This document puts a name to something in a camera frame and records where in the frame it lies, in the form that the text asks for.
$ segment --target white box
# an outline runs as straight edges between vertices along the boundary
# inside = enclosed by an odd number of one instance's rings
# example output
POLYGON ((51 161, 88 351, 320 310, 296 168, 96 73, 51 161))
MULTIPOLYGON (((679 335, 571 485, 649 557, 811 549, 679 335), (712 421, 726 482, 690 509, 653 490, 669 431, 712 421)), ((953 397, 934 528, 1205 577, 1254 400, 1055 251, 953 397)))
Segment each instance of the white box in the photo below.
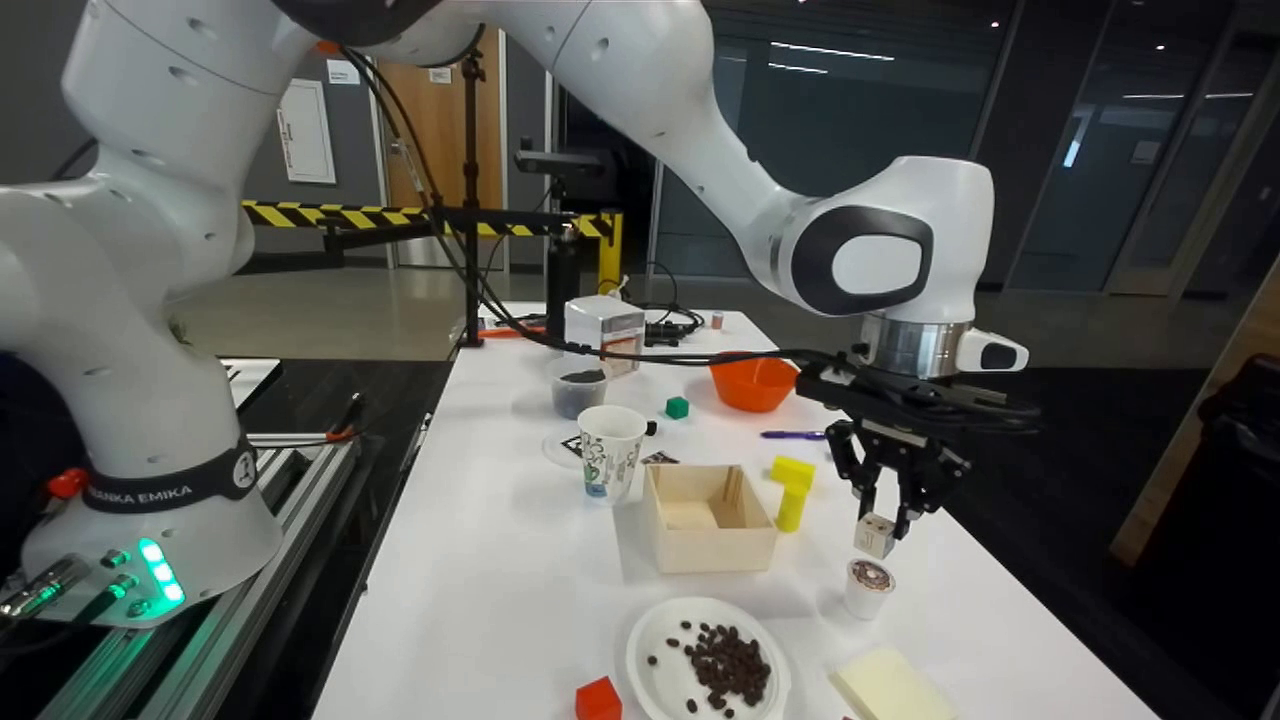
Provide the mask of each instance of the white box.
POLYGON ((653 465, 649 537, 659 572, 769 572, 775 528, 736 465, 653 465))
MULTIPOLYGON (((605 351, 643 351, 643 311, 618 296, 576 296, 563 305, 563 346, 587 346, 605 351)), ((638 373, 638 362, 605 362, 610 378, 638 373)))

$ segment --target machine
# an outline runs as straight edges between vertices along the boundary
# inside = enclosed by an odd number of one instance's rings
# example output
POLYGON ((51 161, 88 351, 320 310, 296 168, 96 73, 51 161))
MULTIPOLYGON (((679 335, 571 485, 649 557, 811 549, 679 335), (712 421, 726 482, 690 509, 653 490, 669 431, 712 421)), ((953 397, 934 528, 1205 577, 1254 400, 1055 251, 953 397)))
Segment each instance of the machine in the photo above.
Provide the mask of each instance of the machine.
POLYGON ((480 25, 666 161, 769 294, 870 318, 866 368, 936 380, 1027 365, 974 329, 989 168, 905 157, 838 196, 782 189, 717 108, 695 0, 88 0, 65 97, 100 161, 84 182, 0 189, 0 347, 55 383, 93 459, 84 497, 26 546, 29 577, 80 577, 48 584, 39 622, 155 630, 272 560, 281 528, 223 373, 177 346, 170 300, 249 262, 241 183, 320 35, 444 65, 480 25))

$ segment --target wooden panel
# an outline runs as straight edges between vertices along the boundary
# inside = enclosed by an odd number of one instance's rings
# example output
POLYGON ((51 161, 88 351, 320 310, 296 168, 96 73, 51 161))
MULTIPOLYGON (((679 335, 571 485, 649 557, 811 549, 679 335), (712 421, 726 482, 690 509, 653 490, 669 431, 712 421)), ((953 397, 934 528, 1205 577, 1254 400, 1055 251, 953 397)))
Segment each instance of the wooden panel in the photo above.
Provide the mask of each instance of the wooden panel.
MULTIPOLYGON (((503 205, 503 161, 499 161, 499 44, 497 32, 480 42, 485 85, 477 87, 477 136, 480 136, 480 207, 503 205)), ((466 202, 466 69, 409 69, 390 65, 384 76, 402 94, 417 136, 423 140, 444 205, 466 202)), ((390 202, 420 205, 411 148, 390 153, 390 202)))
MULTIPOLYGON (((1254 296, 1243 320, 1237 326, 1230 347, 1220 351, 1220 362, 1212 365, 1198 403, 1205 397, 1212 397, 1225 380, 1231 380, 1239 373, 1239 365, 1255 351, 1280 351, 1280 262, 1273 263, 1265 289, 1254 296)), ((1113 557, 1120 566, 1137 566, 1175 494, 1175 485, 1183 482, 1198 449, 1202 449, 1202 421, 1198 421, 1198 403, 1187 409, 1187 415, 1181 421, 1181 428, 1173 431, 1157 473, 1148 477, 1142 499, 1133 505, 1128 522, 1120 524, 1116 541, 1113 541, 1113 557)))

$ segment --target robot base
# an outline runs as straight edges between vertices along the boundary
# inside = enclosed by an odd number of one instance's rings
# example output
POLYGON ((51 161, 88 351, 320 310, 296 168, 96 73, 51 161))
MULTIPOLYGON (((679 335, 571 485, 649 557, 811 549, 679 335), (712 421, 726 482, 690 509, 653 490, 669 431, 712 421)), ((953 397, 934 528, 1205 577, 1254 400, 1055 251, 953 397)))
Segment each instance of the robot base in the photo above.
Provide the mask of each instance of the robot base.
POLYGON ((26 546, 26 572, 39 577, 55 560, 80 560, 93 572, 76 580, 39 622, 80 622, 80 612, 117 584, 117 606, 93 625, 104 630, 155 630, 186 610, 214 601, 281 549, 281 524, 260 494, 246 499, 199 499, 172 513, 96 513, 73 499, 59 515, 43 522, 26 546))

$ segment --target yellow object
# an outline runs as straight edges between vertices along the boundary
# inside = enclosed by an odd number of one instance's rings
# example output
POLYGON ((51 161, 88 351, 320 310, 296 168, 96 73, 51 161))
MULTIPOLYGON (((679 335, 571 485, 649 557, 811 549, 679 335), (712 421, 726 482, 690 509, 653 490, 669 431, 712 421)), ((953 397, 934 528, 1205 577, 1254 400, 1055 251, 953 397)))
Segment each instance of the yellow object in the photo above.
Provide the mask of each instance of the yellow object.
POLYGON ((806 494, 811 490, 811 473, 818 473, 818 467, 811 467, 808 459, 801 459, 801 455, 775 455, 774 467, 769 467, 769 477, 774 477, 775 485, 786 485, 786 490, 798 485, 798 490, 806 490, 806 494))
POLYGON ((806 522, 806 505, 808 505, 808 494, 811 494, 811 465, 801 459, 801 455, 775 455, 769 477, 775 485, 786 485, 786 505, 775 509, 775 528, 782 534, 798 534, 801 522, 806 522))
POLYGON ((806 515, 808 490, 790 485, 786 505, 775 509, 775 528, 798 534, 806 515))
POLYGON ((599 294, 624 289, 624 212, 599 212, 599 220, 612 230, 599 237, 599 258, 595 258, 595 286, 599 294))
POLYGON ((838 691, 859 720, 953 720, 953 706, 898 649, 875 649, 833 674, 838 691))

